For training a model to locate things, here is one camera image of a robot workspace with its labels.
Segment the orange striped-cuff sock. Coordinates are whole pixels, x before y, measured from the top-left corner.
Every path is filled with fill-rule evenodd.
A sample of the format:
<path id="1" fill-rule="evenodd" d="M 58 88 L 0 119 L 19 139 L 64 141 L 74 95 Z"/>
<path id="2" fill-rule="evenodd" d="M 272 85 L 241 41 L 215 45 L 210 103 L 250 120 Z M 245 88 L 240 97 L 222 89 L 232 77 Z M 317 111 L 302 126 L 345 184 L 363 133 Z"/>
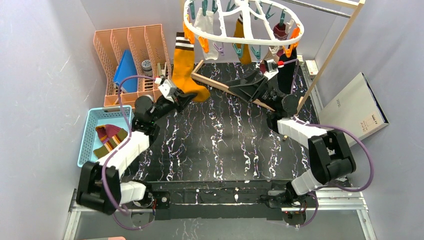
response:
<path id="1" fill-rule="evenodd" d="M 204 102 L 210 97 L 209 90 L 197 84 L 192 79 L 192 71 L 195 64 L 194 44 L 185 37 L 183 32 L 177 32 L 173 58 L 172 81 L 185 94 L 195 93 L 195 102 Z"/>

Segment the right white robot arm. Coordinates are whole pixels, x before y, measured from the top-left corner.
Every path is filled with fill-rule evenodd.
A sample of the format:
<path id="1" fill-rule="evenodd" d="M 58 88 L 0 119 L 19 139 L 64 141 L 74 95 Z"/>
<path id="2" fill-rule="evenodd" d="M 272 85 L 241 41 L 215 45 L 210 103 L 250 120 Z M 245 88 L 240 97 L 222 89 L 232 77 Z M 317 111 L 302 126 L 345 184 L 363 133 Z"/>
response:
<path id="1" fill-rule="evenodd" d="M 268 127 L 307 148 L 309 169 L 288 182 L 283 193 L 263 197 L 291 205 L 329 182 L 353 173 L 357 165 L 345 134 L 341 130 L 326 130 L 295 120 L 299 100 L 290 92 L 280 91 L 277 83 L 277 71 L 261 73 L 255 70 L 245 78 L 228 81 L 227 85 L 241 100 L 248 103 L 259 100 L 271 107 L 266 119 Z"/>

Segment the purple striped sock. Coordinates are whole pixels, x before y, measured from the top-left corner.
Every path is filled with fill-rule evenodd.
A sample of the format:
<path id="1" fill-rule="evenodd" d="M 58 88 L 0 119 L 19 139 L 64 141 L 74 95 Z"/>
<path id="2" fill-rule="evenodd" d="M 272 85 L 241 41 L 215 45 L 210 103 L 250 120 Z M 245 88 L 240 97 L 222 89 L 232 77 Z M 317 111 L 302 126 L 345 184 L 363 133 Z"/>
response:
<path id="1" fill-rule="evenodd" d="M 126 130 L 113 124 L 98 125 L 95 127 L 95 131 L 102 144 L 105 144 L 117 134 L 124 133 L 124 138 L 128 135 Z"/>

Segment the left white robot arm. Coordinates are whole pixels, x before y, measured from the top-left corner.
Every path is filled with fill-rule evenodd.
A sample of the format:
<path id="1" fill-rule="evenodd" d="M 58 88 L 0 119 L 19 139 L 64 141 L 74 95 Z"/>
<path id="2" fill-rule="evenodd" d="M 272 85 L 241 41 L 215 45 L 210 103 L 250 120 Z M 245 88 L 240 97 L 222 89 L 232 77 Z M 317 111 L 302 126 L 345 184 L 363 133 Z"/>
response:
<path id="1" fill-rule="evenodd" d="M 195 97 L 196 93 L 183 93 L 181 90 L 177 90 L 170 99 L 160 96 L 156 102 L 148 95 L 138 97 L 128 136 L 104 157 L 83 165 L 76 203 L 106 215 L 116 211 L 128 214 L 125 205 L 143 200 L 147 186 L 139 181 L 121 182 L 121 177 L 157 139 L 160 127 L 156 121 L 170 112 L 182 112 Z"/>

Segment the green striped sock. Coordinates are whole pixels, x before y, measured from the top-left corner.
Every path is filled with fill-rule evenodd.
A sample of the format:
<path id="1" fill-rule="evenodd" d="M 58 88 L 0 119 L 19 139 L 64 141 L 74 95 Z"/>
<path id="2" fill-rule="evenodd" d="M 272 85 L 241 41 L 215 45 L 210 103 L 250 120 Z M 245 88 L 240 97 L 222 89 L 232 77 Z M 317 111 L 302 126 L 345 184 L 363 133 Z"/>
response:
<path id="1" fill-rule="evenodd" d="M 105 141 L 103 146 L 95 149 L 93 151 L 94 155 L 98 159 L 103 158 L 112 150 L 114 150 L 127 136 L 128 132 L 121 128 L 115 135 L 109 137 L 108 140 Z"/>

